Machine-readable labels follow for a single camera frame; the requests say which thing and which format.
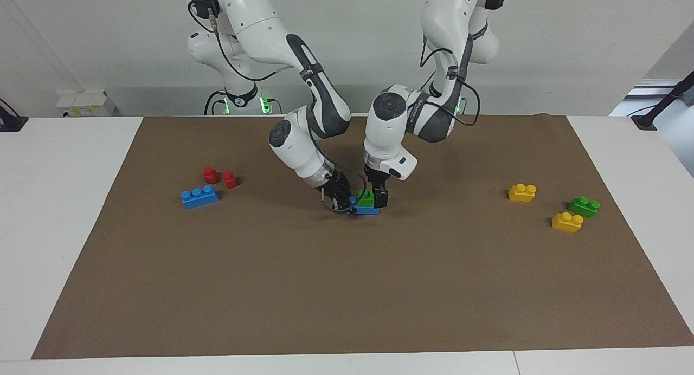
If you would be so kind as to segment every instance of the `green block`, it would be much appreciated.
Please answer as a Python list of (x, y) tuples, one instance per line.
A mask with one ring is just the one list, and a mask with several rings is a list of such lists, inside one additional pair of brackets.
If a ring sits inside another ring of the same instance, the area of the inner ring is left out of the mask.
[[(357, 199), (359, 199), (359, 195), (361, 195), (362, 192), (364, 192), (363, 189), (359, 190), (359, 193), (357, 193)], [(364, 197), (362, 197), (362, 200), (359, 200), (359, 203), (357, 203), (357, 205), (359, 205), (359, 207), (374, 207), (374, 203), (374, 192), (367, 191), (364, 194)]]
[(584, 218), (592, 218), (600, 209), (600, 203), (597, 200), (589, 200), (587, 197), (577, 197), (568, 204), (568, 210), (574, 214), (581, 215)]

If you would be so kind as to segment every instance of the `red block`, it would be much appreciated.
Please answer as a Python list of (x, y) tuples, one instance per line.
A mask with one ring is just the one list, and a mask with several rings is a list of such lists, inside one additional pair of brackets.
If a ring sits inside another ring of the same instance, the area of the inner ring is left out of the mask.
[(219, 173), (211, 167), (206, 167), (203, 172), (203, 178), (208, 184), (216, 184), (219, 182)]
[(236, 178), (234, 178), (234, 174), (232, 172), (224, 172), (222, 177), (224, 178), (224, 184), (226, 184), (226, 189), (230, 190), (239, 186), (236, 183)]

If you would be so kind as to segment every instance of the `toy building block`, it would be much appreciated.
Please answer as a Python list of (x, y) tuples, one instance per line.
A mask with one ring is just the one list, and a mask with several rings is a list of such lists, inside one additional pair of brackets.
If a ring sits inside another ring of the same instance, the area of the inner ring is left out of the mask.
[(552, 218), (552, 227), (557, 230), (577, 232), (583, 227), (581, 215), (571, 215), (570, 212), (561, 212)]
[(215, 187), (205, 185), (203, 189), (195, 188), (193, 192), (183, 191), (181, 194), (181, 202), (186, 209), (196, 209), (203, 205), (219, 202), (219, 197), (216, 194)]
[(353, 215), (378, 215), (378, 209), (374, 209), (373, 205), (371, 207), (361, 207), (357, 205), (357, 198), (354, 196), (349, 198), (349, 202), (357, 210)]
[(219, 182), (219, 173), (212, 167), (206, 167), (203, 171), (203, 178), (208, 184), (216, 184)]
[(600, 203), (597, 200), (588, 200), (587, 197), (577, 197), (568, 204), (568, 210), (584, 218), (592, 218), (600, 210)]
[[(359, 193), (357, 195), (361, 195), (362, 192), (364, 192), (363, 189), (359, 190)], [(362, 197), (362, 200), (359, 200), (359, 207), (374, 207), (375, 204), (375, 198), (374, 198), (374, 192), (373, 191), (366, 191), (364, 192), (364, 196)]]
[(530, 203), (535, 199), (535, 192), (537, 192), (535, 185), (516, 184), (509, 190), (509, 200)]
[(226, 185), (226, 189), (230, 190), (239, 186), (232, 172), (224, 172), (221, 175), (221, 177), (224, 180), (224, 185)]

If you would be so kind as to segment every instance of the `black cable clamp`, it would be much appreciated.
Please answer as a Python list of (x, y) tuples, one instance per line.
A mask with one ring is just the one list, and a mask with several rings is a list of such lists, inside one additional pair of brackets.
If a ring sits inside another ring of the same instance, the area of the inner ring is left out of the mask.
[(451, 66), (446, 72), (446, 77), (448, 77), (449, 80), (453, 80), (461, 78), (461, 75), (458, 73), (458, 68), (456, 68), (456, 66)]
[(307, 81), (316, 74), (324, 73), (323, 66), (320, 63), (310, 64), (308, 67), (299, 72), (299, 76), (303, 81)]
[(479, 32), (477, 32), (476, 34), (473, 34), (473, 40), (477, 40), (477, 39), (483, 37), (484, 34), (486, 34), (486, 30), (488, 30), (488, 29), (489, 29), (489, 20), (486, 21), (486, 23), (484, 24), (484, 27), (482, 27), (479, 30)]

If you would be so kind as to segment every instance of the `white table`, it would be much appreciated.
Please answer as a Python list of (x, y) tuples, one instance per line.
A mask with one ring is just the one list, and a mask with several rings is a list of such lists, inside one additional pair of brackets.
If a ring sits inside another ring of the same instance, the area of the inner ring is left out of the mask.
[[(569, 120), (691, 329), (694, 178), (629, 119)], [(694, 347), (30, 361), (141, 121), (35, 118), (0, 134), (0, 374), (694, 373)]]

